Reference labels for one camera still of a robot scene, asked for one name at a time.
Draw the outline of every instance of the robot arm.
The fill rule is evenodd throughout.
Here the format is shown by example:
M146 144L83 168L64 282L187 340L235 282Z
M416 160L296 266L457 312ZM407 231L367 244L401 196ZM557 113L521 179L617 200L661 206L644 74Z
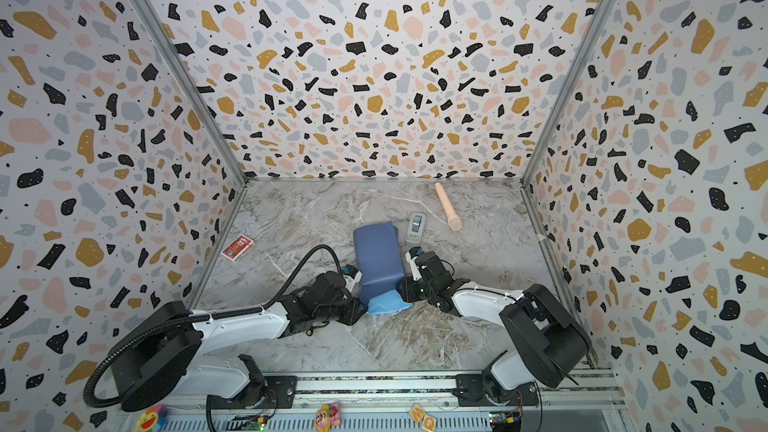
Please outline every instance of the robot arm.
M92 384L86 384L86 404L107 407L119 401L123 410L132 412L171 394L202 394L228 399L236 408L254 405L266 392L266 380L252 357L242 354L225 360L206 354L245 341L311 334L331 321L353 325L367 310L350 295L362 274L351 265L340 270L320 274L310 285L281 295L288 281L264 308L206 312L190 311L182 302L162 305L110 350L118 397L112 403L93 397L100 377L94 372L95 380L92 376Z
M504 352L483 371L485 393L494 402L508 401L511 390L533 380L557 387L591 348L581 325L543 285L524 291L481 287L454 278L437 254L419 247L411 248L406 260L412 277L398 287L404 301L427 300L448 314L506 328L516 350Z

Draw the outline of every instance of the black cable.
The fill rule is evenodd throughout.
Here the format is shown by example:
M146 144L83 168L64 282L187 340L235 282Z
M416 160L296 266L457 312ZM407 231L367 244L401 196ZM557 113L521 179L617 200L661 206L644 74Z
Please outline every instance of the black cable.
M210 405L214 401L214 396L209 395L205 399L205 423L208 425L209 432L216 432L216 425L214 424L214 418L210 415Z
M312 326L310 326L310 330L306 331L306 336L307 337L312 337L315 334L315 330L316 329L323 328L323 327L328 327L329 324L330 324L330 321L323 321L322 325L317 325L317 326L312 325Z
M554 360L552 360L552 358L551 358L551 357L549 357L549 356L547 356L547 358L548 358L548 359L549 359L549 360L552 362L552 364L553 364L553 365L554 365L554 366L555 366L555 367L556 367L558 370L560 370L560 371L563 373L563 375L564 375L565 377L567 377L567 378L571 379L571 382L573 382L574 384L576 384L576 385L579 385L579 382L577 382L577 381L576 381L576 379L572 378L572 377L571 377L571 375L570 375L568 372L566 372L565 370L563 370L563 368L562 368L562 367L560 367L560 366L558 365L558 363L557 363L557 362L555 362Z
M446 263L446 264L451 266L451 277L453 277L453 275L456 273L456 269L454 269L453 264L451 264L447 260L443 260L443 259L440 259L440 262L444 262L444 263Z
M229 430L245 430L246 427L250 426L254 422L254 420L258 420L260 417L264 416L264 412L266 412L266 406L270 404L271 400L266 396L266 394L263 394L261 397L262 399L260 399L260 402L264 402L264 405L262 406L261 410L259 410L255 414L251 414L249 419L244 420L242 424L234 426Z
M210 314L196 314L196 315L190 315L182 318L175 318L175 319L171 319L169 321L163 322L162 324L154 325L144 331L139 332L134 336L128 335L123 340L118 342L118 344L114 348L114 352L109 354L104 360L102 360L101 363L96 367L96 369L94 369L93 373L91 374L91 377L89 377L88 380L86 380L85 387L83 388L83 402L85 402L87 406L92 408L106 408L106 407L111 407L113 405L117 405L120 403L119 396L115 396L109 399L97 398L95 394L96 384L99 382L99 379L101 379L101 376L104 375L107 369L110 368L112 363L114 363L114 361L118 359L118 357L120 357L130 347L133 347L136 344L139 344L141 341L145 340L146 338L151 337L153 335L162 334L163 332L169 331L172 328L180 327L182 325L196 324L197 322L208 322L211 320L218 320L222 318L240 317L242 315L258 314L259 312L262 312L272 307L274 303L276 303L278 299L280 299L280 297L283 296L283 294L288 289L290 284L293 282L293 279L296 278L296 276L298 275L299 271L302 269L304 264L306 264L306 262L310 260L310 257L312 257L312 255L315 252L321 250L322 248L330 252L331 257L333 257L333 262L336 265L336 270L338 271L338 273L342 274L341 264L339 264L339 258L336 256L336 253L333 251L333 249L325 244L316 245L312 247L312 249L306 255L304 255L304 257L301 259L301 261L296 266L296 268L293 269L293 272L290 274L288 279L286 279L285 283L283 284L283 287L281 287L280 290L276 294L274 294L274 296L264 305L257 305L255 307L242 308L234 311L212 312Z
M473 287L473 288L469 288L469 287L467 287L467 288L460 288L460 289L459 289L459 290L457 290L456 292L461 292L461 291L479 291L479 292L487 292L487 293L489 293L489 294L496 294L496 295L501 295L502 297L510 298L510 299L512 299L514 302L517 302L517 301L518 301L516 298L514 298L513 296L511 296L511 295L509 295L509 294L503 294L503 293L501 293L501 292L496 292L496 291L489 291L489 290L487 290L487 289L485 289L485 288L476 288L476 287Z
M538 388L538 383L534 382L534 385L538 394L538 428L536 432L539 432L542 429L542 420L544 418L544 404L542 403L542 391Z

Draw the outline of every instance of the terrazzo wallpaper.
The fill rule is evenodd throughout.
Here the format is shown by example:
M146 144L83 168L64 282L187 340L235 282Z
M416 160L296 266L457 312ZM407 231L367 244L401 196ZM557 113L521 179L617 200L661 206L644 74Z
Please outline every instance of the terrazzo wallpaper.
M531 191L637 430L768 430L766 0L618 0Z
M236 183L126 0L5 3L0 430L110 430L86 377L192 292Z
M514 177L598 0L151 0L246 174Z

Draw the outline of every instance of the gray marble surface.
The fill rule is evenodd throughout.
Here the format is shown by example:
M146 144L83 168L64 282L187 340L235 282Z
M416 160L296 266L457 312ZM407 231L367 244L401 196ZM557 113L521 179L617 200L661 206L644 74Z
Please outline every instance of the gray marble surface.
M226 244L239 234L256 244L238 262L217 260L197 308L265 302L317 244L333 247L342 265L354 263L352 231L367 224L393 221L404 257L414 212L427 215L421 246L453 264L456 277L504 289L536 282L554 290L517 184L443 185L463 220L459 232L448 227L434 182L252 183ZM330 254L316 253L289 290L327 270L333 270ZM331 323L312 337L244 342L214 354L250 354L264 371L468 370L512 347L502 327L422 302L398 314L364 315L352 327Z

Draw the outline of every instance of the pink rolling pin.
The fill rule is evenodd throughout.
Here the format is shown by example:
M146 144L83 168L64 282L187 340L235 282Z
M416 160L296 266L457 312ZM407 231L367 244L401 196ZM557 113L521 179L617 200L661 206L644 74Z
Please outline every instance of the pink rolling pin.
M453 205L451 205L451 199L448 198L448 195L446 194L446 190L442 187L440 183L435 184L435 190L437 192L437 197L440 198L440 203L442 204L442 209L446 211L446 217L448 219L448 226L456 232L457 230L462 229L462 220L461 218L456 214L456 211L453 210Z

